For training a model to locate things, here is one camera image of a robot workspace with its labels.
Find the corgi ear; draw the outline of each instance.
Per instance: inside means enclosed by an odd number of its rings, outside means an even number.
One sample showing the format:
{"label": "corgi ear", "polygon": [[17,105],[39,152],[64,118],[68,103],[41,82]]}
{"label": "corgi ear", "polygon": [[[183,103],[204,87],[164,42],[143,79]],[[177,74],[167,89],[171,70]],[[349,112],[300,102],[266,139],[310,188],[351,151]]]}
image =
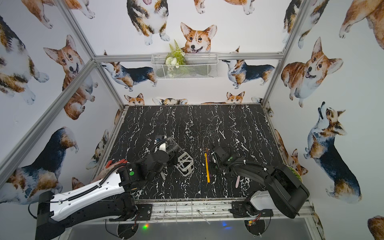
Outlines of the corgi ear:
{"label": "corgi ear", "polygon": [[57,62],[58,64],[61,64],[59,61],[59,54],[58,54],[58,51],[56,49],[44,48],[44,51],[55,62]]}
{"label": "corgi ear", "polygon": [[67,35],[67,45],[70,48],[72,48],[74,51],[76,51],[76,44],[74,43],[74,40],[71,35]]}
{"label": "corgi ear", "polygon": [[180,105],[186,105],[188,103],[187,99],[180,99]]}
{"label": "corgi ear", "polygon": [[345,112],[345,110],[337,111],[337,115],[340,116],[341,114],[343,114],[343,112]]}
{"label": "corgi ear", "polygon": [[180,23],[180,27],[181,27],[181,31],[184,34],[184,37],[187,39],[189,33],[191,33],[191,31],[192,31],[192,28],[188,27],[184,23]]}
{"label": "corgi ear", "polygon": [[131,97],[128,96],[128,95],[124,95],[124,97],[125,97],[125,99],[127,99],[128,101],[131,99]]}
{"label": "corgi ear", "polygon": [[163,105],[164,100],[160,98],[152,98],[152,101],[155,103],[155,105]]}
{"label": "corgi ear", "polygon": [[321,47],[321,38],[319,37],[314,44],[312,56],[322,51],[323,51],[323,48]]}
{"label": "corgi ear", "polygon": [[344,127],[341,123],[337,122],[335,126],[333,127],[333,131],[339,135],[347,135],[347,132],[345,131]]}
{"label": "corgi ear", "polygon": [[344,62],[341,58],[333,58],[329,59],[329,63],[328,74],[331,74],[339,70]]}
{"label": "corgi ear", "polygon": [[217,32],[217,26],[216,25],[211,25],[209,28],[205,29],[204,32],[207,33],[209,39],[212,39],[216,32]]}

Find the black marble table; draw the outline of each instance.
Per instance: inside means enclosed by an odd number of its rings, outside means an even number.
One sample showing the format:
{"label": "black marble table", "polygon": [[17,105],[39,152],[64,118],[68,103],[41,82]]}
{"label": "black marble table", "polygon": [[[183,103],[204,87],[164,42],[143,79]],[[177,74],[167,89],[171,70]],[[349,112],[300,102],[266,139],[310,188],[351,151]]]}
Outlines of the black marble table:
{"label": "black marble table", "polygon": [[241,177],[211,176],[207,182],[204,149],[209,142],[230,146],[232,152],[264,164],[282,162],[262,107],[258,104],[181,105],[129,107],[109,159],[140,159],[149,152],[157,135],[167,135],[194,159],[194,172],[183,177],[173,166],[164,170],[135,199],[195,199],[246,197],[263,187]]}

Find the yellow pencil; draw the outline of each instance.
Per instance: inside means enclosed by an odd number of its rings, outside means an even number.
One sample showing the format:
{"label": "yellow pencil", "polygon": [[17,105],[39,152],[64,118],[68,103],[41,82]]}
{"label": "yellow pencil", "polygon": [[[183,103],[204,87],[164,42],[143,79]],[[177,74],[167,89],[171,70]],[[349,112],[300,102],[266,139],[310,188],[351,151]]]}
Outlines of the yellow pencil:
{"label": "yellow pencil", "polygon": [[210,182],[209,180],[209,171],[208,171],[208,160],[207,160],[207,154],[204,153],[205,156],[205,167],[207,168],[207,181]]}

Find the gray plastic basket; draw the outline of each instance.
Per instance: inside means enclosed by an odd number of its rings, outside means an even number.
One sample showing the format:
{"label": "gray plastic basket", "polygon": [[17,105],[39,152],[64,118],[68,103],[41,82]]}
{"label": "gray plastic basket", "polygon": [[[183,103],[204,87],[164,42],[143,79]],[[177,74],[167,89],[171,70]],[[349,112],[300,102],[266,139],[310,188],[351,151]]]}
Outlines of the gray plastic basket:
{"label": "gray plastic basket", "polygon": [[187,65],[165,65],[167,53],[152,54],[151,63],[156,79],[197,79],[217,77],[217,53],[187,53]]}

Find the dog illustration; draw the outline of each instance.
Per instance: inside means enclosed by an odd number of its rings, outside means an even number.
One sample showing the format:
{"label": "dog illustration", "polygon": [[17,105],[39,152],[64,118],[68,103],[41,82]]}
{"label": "dog illustration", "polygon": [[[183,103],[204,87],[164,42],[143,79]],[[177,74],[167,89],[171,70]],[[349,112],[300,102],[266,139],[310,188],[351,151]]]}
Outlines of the dog illustration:
{"label": "dog illustration", "polygon": [[375,240],[384,240],[384,217],[376,216],[368,219],[368,229]]}
{"label": "dog illustration", "polygon": [[300,30],[300,39],[298,42],[299,48],[304,46],[304,38],[311,31],[311,29],[319,21],[321,15],[324,12],[325,7],[327,6],[329,0],[312,0],[312,5],[310,8],[310,14],[304,21],[303,26]]}
{"label": "dog illustration", "polygon": [[275,129],[275,133],[277,136],[277,139],[279,140],[278,147],[280,152],[282,152],[287,159],[287,165],[290,167],[293,167],[299,174],[300,176],[303,176],[308,173],[308,170],[301,166],[299,163],[299,160],[297,158],[297,148],[293,151],[292,155],[289,156],[287,150],[285,149],[283,139],[280,136],[280,133]]}
{"label": "dog illustration", "polygon": [[318,108],[319,121],[308,135],[308,148],[305,149],[307,153],[304,157],[313,158],[334,181],[333,192],[326,189],[329,196],[347,203],[356,203],[361,200],[359,183],[334,146],[336,134],[347,134],[338,121],[344,111],[328,108],[325,102],[321,104]]}
{"label": "dog illustration", "polygon": [[299,105],[303,107],[303,100],[320,86],[327,74],[336,72],[342,65],[341,58],[329,59],[325,56],[319,37],[313,47],[311,59],[307,63],[287,64],[281,73],[281,79],[291,89],[289,98],[299,98]]}
{"label": "dog illustration", "polygon": [[240,84],[246,83],[255,79],[263,79],[260,85],[264,85],[268,82],[272,76],[275,67],[272,65],[247,65],[245,60],[222,60],[228,64],[228,78],[234,82],[235,89],[240,87]]}
{"label": "dog illustration", "polygon": [[45,83],[49,77],[39,72],[24,43],[8,27],[0,16],[0,91],[8,97],[20,93],[24,101],[31,105],[35,102],[35,94],[27,83],[34,77],[40,83]]}
{"label": "dog illustration", "polygon": [[119,121],[120,113],[121,113],[121,110],[119,109],[119,110],[117,111],[117,113],[116,113],[116,116],[115,116],[115,125],[116,125],[116,123],[118,123],[118,121]]}
{"label": "dog illustration", "polygon": [[143,94],[140,93],[136,98],[131,98],[128,95],[124,95],[125,99],[128,100],[128,106],[144,106]]}
{"label": "dog illustration", "polygon": [[145,45],[152,44],[152,35],[160,34],[163,41],[169,41],[166,35],[168,18],[167,0],[128,0],[128,15],[140,35],[144,35]]}
{"label": "dog illustration", "polygon": [[185,53],[209,53],[211,40],[217,32],[217,26],[211,25],[204,31],[193,30],[184,23],[180,24],[181,31],[187,42],[181,48]]}
{"label": "dog illustration", "polygon": [[351,26],[367,18],[368,27],[373,29],[376,41],[384,49],[384,0],[354,0],[340,28],[340,38],[345,38]]}
{"label": "dog illustration", "polygon": [[84,187],[84,183],[80,182],[77,178],[72,177],[72,190]]}
{"label": "dog illustration", "polygon": [[[44,24],[47,28],[52,28],[52,24],[49,23],[49,19],[45,16],[44,4],[48,6],[55,6],[53,0],[22,0],[23,4],[28,10],[37,17],[37,19]],[[88,8],[89,0],[65,0],[70,9],[78,9],[85,16],[92,19],[95,17],[95,13]]]}
{"label": "dog illustration", "polygon": [[[63,90],[77,76],[80,69],[83,68],[84,62],[80,55],[76,52],[76,45],[71,35],[67,35],[66,45],[62,49],[56,50],[44,48],[45,53],[55,62],[63,66],[65,78]],[[87,100],[93,102],[95,96],[92,96],[93,88],[96,88],[98,83],[94,83],[92,78],[87,77],[83,84],[77,89],[76,93],[71,97],[68,103],[64,106],[64,110],[68,117],[76,120],[85,110]]]}
{"label": "dog illustration", "polygon": [[[205,12],[205,9],[204,9],[205,0],[194,0],[194,1],[195,1],[195,7],[197,12],[200,14],[203,14]],[[255,0],[225,0],[225,1],[233,5],[242,5],[244,9],[244,13],[247,15],[251,14],[255,10],[255,8],[252,6]]]}
{"label": "dog illustration", "polygon": [[125,68],[120,64],[120,62],[101,63],[101,65],[109,72],[115,82],[125,86],[125,88],[129,88],[130,92],[133,91],[132,87],[134,85],[142,83],[146,80],[152,81],[153,87],[157,84],[153,68]]}
{"label": "dog illustration", "polygon": [[99,159],[104,152],[105,146],[107,145],[108,139],[109,139],[109,132],[108,132],[108,129],[106,129],[104,131],[103,137],[101,138],[101,141],[99,142],[99,144],[95,149],[95,154],[91,158],[91,162],[86,167],[87,169],[92,169],[97,166],[97,163],[99,162]]}
{"label": "dog illustration", "polygon": [[174,98],[152,98],[152,101],[155,105],[186,105],[188,103],[187,99],[174,99]]}
{"label": "dog illustration", "polygon": [[43,151],[28,166],[18,167],[0,189],[0,203],[30,204],[39,200],[43,192],[63,189],[58,179],[66,149],[79,150],[73,132],[62,127],[54,132]]}
{"label": "dog illustration", "polygon": [[208,102],[208,103],[202,103],[202,104],[242,103],[244,94],[245,94],[245,91],[240,93],[239,95],[232,95],[230,92],[227,92],[227,100],[225,102],[221,102],[221,103]]}

